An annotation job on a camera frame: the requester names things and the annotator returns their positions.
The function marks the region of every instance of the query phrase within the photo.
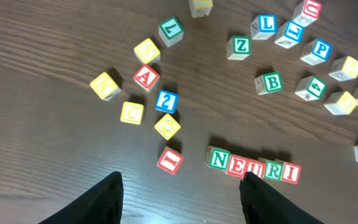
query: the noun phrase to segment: green block face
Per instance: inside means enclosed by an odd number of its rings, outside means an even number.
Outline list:
[[[251,54],[251,41],[246,36],[233,36],[233,52],[235,54]]]
[[[176,37],[178,34],[181,34],[185,31],[175,16],[162,22],[160,24],[160,28],[162,29],[162,32],[165,34],[168,40]]]
[[[272,72],[264,75],[266,91],[268,93],[283,89],[283,83],[279,72]]]
[[[215,169],[226,170],[229,164],[230,152],[214,147],[211,151],[209,166]]]
[[[284,165],[274,161],[266,161],[265,179],[280,181]]]
[[[307,87],[307,90],[315,97],[321,99],[321,97],[323,97],[324,95],[324,91],[326,90],[326,88],[327,84],[324,81],[317,78],[316,76],[313,76]]]

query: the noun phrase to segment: yellow block with circle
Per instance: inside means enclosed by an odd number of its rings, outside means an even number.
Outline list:
[[[358,76],[358,60],[352,57],[346,57],[346,61],[342,67],[342,71],[346,72],[353,78],[357,78]]]
[[[117,83],[106,72],[96,77],[89,85],[102,100],[119,89]]]
[[[166,114],[157,122],[157,124],[155,124],[154,128],[162,135],[162,137],[169,140],[177,131],[179,131],[180,125],[171,115]]]
[[[144,64],[151,62],[161,54],[160,50],[150,38],[145,39],[142,43],[136,46],[134,50],[135,54]]]
[[[193,2],[194,2],[194,7],[196,9],[202,9],[202,8],[214,6],[212,0],[193,0]]]
[[[124,102],[121,112],[121,121],[130,124],[142,122],[144,106],[138,103]]]
[[[345,111],[345,113],[350,114],[357,106],[357,100],[348,91],[345,91],[337,101],[337,104]]]

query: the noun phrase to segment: red block face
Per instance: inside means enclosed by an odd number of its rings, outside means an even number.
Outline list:
[[[166,147],[160,156],[157,166],[170,174],[176,174],[182,161],[183,156],[181,154],[169,147]]]
[[[227,165],[226,173],[234,177],[243,178],[247,172],[248,159],[231,155],[229,159],[229,165]]]
[[[291,164],[289,162],[284,163],[283,175],[281,176],[281,181],[291,184],[298,184],[300,175],[301,175],[301,166]]]
[[[305,5],[303,7],[303,13],[315,19],[318,19],[318,17],[320,16],[321,6],[322,5],[320,2],[306,0]]]
[[[148,65],[143,65],[134,76],[134,80],[146,90],[152,88],[159,78],[160,75]]]
[[[263,162],[249,160],[247,172],[253,172],[259,178],[263,179],[265,174],[265,164]]]

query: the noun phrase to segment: wooden table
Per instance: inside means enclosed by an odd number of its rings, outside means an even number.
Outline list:
[[[185,0],[1,0],[0,223],[37,223],[115,170],[124,178],[122,223],[244,223],[239,179],[205,165],[209,144],[301,164],[299,185],[268,183],[323,222],[358,223],[358,109],[333,116],[323,100],[293,93],[309,74],[328,82],[324,100],[358,86],[328,76],[335,58],[358,59],[358,1],[321,2],[301,44],[252,41],[252,55],[238,62],[226,60],[227,40],[250,35],[258,13],[283,24],[298,1],[215,0],[210,16],[193,19]],[[185,36],[168,49],[157,27],[170,16]],[[150,93],[132,78],[141,66],[133,48],[148,37],[162,50],[162,78]],[[312,67],[300,54],[316,37],[334,50]],[[122,91],[104,102],[89,82],[112,69]],[[272,70],[284,90],[258,96],[254,77]],[[180,95],[181,130],[168,143],[154,130],[162,88]],[[145,105],[140,126],[119,121],[127,100]],[[174,176],[156,166],[166,144],[185,158]]]

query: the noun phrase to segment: yellow block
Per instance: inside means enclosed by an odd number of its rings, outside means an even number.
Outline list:
[[[121,121],[130,124],[142,122],[143,105],[138,103],[124,102],[121,112]]]
[[[337,104],[345,111],[345,113],[350,114],[357,106],[357,100],[348,91],[345,91]]]
[[[352,58],[352,57],[346,57],[346,61],[342,68],[343,72],[346,72],[348,75],[350,75],[353,78],[357,78],[358,76],[358,60]]]
[[[171,115],[166,114],[157,122],[157,124],[155,124],[154,128],[166,140],[169,140],[177,131],[179,131],[180,125],[172,118]]]
[[[136,46],[134,50],[136,55],[145,64],[151,62],[161,54],[160,50],[150,38],[145,39],[142,43]]]
[[[193,0],[196,9],[209,8],[214,6],[212,0]]]
[[[89,85],[102,100],[118,89],[117,84],[106,72],[96,77]]]

